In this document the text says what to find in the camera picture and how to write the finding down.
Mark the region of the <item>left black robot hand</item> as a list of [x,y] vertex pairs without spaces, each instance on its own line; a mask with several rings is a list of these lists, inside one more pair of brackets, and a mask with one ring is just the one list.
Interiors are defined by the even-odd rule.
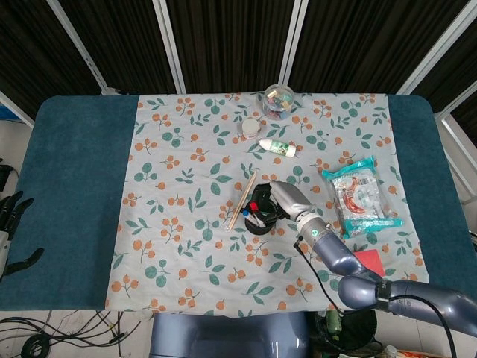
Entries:
[[44,248],[36,249],[28,258],[16,263],[9,263],[8,256],[15,232],[19,226],[23,213],[33,204],[29,198],[18,203],[23,191],[16,192],[1,200],[1,279],[23,271],[34,265],[43,255]]

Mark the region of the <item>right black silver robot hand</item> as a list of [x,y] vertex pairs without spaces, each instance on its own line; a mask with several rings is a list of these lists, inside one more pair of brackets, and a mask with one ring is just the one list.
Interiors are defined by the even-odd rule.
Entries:
[[308,198],[295,185],[283,181],[257,185],[249,208],[266,226],[281,219],[299,223],[308,217],[319,218]]

